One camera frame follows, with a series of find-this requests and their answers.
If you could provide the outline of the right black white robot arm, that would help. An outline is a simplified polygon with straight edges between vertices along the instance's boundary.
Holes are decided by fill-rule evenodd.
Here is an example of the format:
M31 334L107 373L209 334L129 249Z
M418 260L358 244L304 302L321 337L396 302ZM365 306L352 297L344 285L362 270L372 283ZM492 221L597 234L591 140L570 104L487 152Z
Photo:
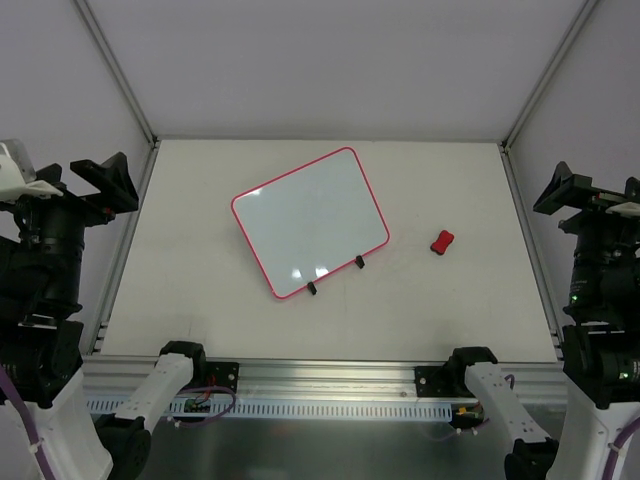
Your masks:
M500 432L508 479L618 479L639 432L639 181L605 190L560 162L534 210L563 207L577 212L558 225L576 238L560 439L529 415L489 348L457 348L443 367L449 389L472 394Z

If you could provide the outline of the pink-framed small whiteboard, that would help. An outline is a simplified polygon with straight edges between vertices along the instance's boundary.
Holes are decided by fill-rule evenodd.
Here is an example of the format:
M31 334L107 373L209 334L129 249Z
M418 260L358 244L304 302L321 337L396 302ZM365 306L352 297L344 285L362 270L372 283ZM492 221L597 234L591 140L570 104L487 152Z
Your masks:
M307 290L308 282L317 287L391 238L361 160L349 146L236 195L230 208L279 300Z

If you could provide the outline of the red whiteboard eraser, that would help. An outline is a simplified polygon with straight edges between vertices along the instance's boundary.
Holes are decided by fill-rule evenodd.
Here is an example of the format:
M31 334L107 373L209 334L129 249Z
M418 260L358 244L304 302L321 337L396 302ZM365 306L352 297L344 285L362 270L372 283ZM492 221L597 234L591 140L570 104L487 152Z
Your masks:
M430 251L438 256L446 254L449 247L455 240L455 235L448 230L441 230L437 238L431 243Z

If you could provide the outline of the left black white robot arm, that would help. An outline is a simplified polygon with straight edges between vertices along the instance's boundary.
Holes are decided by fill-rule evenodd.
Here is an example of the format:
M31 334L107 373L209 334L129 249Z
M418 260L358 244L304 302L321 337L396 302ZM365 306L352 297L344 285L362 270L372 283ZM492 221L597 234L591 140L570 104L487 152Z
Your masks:
M94 187L78 196L57 164L34 169L9 143L1 155L1 208L19 234L1 242L1 403L13 408L44 479L134 479L174 397L208 379L202 345L171 341L113 413L93 419L83 389L79 287L85 232L135 212L127 157L79 160Z

